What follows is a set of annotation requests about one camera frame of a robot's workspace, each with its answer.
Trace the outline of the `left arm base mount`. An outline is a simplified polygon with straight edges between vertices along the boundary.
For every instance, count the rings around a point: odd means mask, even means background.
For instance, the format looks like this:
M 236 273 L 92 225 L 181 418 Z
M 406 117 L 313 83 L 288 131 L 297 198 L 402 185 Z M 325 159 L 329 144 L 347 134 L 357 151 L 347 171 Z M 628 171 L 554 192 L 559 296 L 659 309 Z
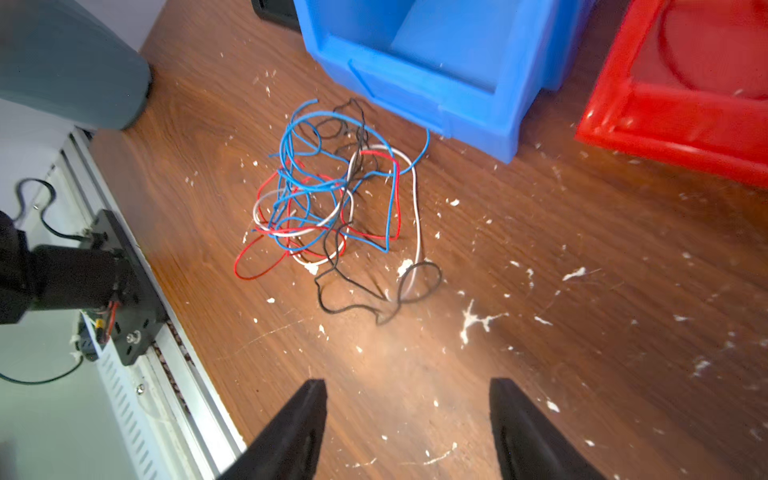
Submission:
M 169 315 L 115 213 L 100 210 L 91 232 L 92 247 L 115 257 L 117 274 L 106 305 L 85 310 L 85 321 L 98 346 L 113 345 L 121 363 L 131 366 L 150 349 Z

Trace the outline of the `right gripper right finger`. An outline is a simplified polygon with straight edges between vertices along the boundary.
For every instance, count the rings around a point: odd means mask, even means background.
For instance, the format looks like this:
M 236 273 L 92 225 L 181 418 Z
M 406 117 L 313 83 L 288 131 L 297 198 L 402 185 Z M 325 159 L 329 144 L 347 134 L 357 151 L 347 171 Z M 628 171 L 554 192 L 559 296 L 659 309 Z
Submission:
M 489 407 L 504 479 L 603 477 L 512 380 L 490 381 Z

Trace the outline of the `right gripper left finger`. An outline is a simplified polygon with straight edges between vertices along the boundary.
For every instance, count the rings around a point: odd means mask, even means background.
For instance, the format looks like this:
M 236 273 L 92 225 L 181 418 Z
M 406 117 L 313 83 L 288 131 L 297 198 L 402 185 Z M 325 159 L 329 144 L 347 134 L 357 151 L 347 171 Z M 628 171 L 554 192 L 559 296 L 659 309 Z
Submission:
M 324 380 L 305 381 L 245 452 L 218 478 L 314 478 L 327 419 L 327 399 Z

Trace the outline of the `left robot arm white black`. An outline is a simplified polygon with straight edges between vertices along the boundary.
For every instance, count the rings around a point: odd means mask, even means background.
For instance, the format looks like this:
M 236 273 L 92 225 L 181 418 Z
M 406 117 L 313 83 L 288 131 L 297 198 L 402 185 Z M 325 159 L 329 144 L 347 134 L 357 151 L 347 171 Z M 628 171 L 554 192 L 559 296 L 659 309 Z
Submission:
M 1 323 L 28 311 L 97 309 L 118 297 L 132 274 L 125 256 L 56 245 L 28 247 L 26 233 L 1 215 Z

